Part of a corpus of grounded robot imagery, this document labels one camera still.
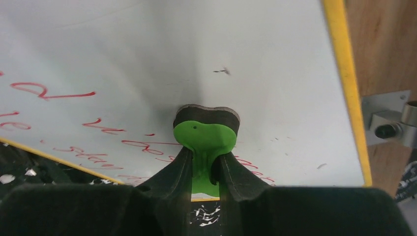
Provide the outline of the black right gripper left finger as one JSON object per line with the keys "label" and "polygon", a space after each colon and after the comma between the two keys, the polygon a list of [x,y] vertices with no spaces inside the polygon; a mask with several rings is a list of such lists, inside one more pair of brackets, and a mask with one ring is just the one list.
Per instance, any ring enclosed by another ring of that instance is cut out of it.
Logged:
{"label": "black right gripper left finger", "polygon": [[191,210],[192,152],[138,186],[30,183],[0,204],[3,236],[185,236]]}

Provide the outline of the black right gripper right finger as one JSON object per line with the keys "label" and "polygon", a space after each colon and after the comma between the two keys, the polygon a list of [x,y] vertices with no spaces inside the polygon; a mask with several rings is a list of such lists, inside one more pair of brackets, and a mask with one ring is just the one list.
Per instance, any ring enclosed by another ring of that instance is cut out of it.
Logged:
{"label": "black right gripper right finger", "polygon": [[410,236],[412,230],[384,191],[363,187],[273,187],[232,153],[216,158],[226,236]]}

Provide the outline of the green black whiteboard eraser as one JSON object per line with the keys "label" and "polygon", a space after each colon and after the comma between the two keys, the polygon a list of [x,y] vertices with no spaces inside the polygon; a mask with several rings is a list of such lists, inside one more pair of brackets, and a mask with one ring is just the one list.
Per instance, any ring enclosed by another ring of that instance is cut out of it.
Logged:
{"label": "green black whiteboard eraser", "polygon": [[192,194],[219,197],[211,168],[216,158],[236,145],[240,117],[228,107],[187,104],[180,107],[173,122],[175,140],[192,152]]}

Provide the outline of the orange framed whiteboard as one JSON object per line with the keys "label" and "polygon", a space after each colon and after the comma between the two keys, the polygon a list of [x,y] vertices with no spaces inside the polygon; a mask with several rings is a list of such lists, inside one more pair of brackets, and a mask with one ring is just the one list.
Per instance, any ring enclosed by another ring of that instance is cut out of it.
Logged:
{"label": "orange framed whiteboard", "polygon": [[345,4],[3,0],[0,140],[137,185],[180,150],[180,107],[229,107],[268,184],[371,186]]}

